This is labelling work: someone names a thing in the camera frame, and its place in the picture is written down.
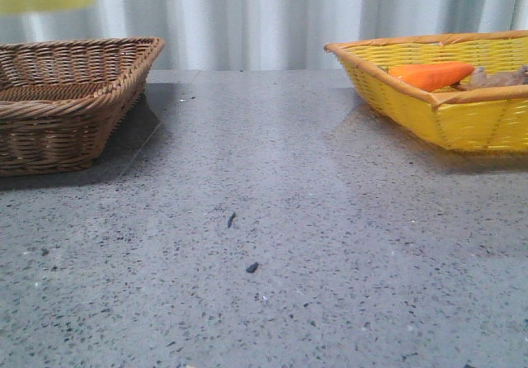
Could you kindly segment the thin black debris sliver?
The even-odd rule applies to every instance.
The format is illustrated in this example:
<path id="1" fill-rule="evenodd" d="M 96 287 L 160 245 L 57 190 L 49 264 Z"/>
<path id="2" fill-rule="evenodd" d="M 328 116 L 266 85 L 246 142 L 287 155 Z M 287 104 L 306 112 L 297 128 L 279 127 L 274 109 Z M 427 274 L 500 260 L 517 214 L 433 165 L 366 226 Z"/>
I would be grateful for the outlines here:
<path id="1" fill-rule="evenodd" d="M 227 221 L 227 228 L 230 228 L 233 224 L 234 219 L 236 218 L 236 211 L 233 211 L 233 213 L 229 216 Z"/>

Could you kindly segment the small black debris piece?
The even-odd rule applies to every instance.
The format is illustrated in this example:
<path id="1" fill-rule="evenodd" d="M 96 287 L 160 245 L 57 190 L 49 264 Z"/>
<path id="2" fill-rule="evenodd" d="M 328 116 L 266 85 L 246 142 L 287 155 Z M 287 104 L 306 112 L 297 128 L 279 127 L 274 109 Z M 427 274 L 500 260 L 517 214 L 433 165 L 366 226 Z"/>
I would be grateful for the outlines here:
<path id="1" fill-rule="evenodd" d="M 258 262 L 254 262 L 253 264 L 249 265 L 246 269 L 245 269 L 245 272 L 247 273 L 254 273 L 257 268 L 259 267 L 259 263 Z"/>

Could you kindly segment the white corrugated curtain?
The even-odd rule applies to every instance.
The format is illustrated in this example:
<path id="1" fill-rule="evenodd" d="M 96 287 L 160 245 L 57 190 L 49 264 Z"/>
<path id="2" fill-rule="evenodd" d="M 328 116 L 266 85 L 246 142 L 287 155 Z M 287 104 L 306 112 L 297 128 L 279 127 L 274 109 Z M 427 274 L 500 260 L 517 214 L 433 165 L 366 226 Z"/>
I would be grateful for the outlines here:
<path id="1" fill-rule="evenodd" d="M 335 68 L 331 42 L 520 30 L 527 0 L 93 0 L 87 7 L 1 15 L 4 43 L 158 36 L 157 67 Z"/>

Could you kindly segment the orange toy carrot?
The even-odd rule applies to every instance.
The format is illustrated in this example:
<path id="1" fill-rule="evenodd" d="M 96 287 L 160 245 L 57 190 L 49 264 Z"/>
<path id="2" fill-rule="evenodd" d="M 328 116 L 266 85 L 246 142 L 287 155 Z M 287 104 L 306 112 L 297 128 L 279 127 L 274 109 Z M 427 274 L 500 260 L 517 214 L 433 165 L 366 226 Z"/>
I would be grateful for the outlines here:
<path id="1" fill-rule="evenodd" d="M 388 74 L 400 81 L 426 92 L 459 83 L 468 77 L 475 67 L 459 61 L 436 64 L 405 64 L 392 67 Z"/>

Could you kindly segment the brown wicker basket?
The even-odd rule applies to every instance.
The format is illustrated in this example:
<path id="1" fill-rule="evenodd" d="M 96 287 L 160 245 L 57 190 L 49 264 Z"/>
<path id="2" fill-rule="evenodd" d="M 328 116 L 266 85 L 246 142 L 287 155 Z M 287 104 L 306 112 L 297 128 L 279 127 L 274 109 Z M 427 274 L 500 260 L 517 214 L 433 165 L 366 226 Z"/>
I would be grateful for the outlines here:
<path id="1" fill-rule="evenodd" d="M 164 45 L 158 37 L 2 45 L 2 176 L 90 167 Z"/>

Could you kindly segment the brown ginger root toy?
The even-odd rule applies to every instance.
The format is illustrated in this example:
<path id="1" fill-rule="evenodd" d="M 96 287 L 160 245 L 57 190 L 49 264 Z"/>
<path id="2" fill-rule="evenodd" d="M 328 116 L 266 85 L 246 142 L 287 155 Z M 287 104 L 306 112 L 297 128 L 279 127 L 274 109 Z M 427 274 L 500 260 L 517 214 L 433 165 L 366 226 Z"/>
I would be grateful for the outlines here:
<path id="1" fill-rule="evenodd" d="M 515 71 L 501 71 L 489 74 L 482 66 L 477 67 L 469 76 L 467 83 L 455 83 L 453 88 L 461 91 L 485 87 L 509 87 L 527 84 L 527 66 L 522 65 Z"/>

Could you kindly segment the yellow wicker basket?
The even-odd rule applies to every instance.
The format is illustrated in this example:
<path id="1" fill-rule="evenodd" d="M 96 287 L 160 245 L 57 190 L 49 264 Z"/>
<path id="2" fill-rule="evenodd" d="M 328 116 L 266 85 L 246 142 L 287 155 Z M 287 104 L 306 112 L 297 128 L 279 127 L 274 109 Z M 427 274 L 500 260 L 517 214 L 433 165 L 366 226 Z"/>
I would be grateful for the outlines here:
<path id="1" fill-rule="evenodd" d="M 527 87 L 426 92 L 398 81 L 388 69 L 458 60 L 489 72 L 527 63 L 527 32 L 454 33 L 329 43 L 359 96 L 418 138 L 460 152 L 527 150 Z"/>

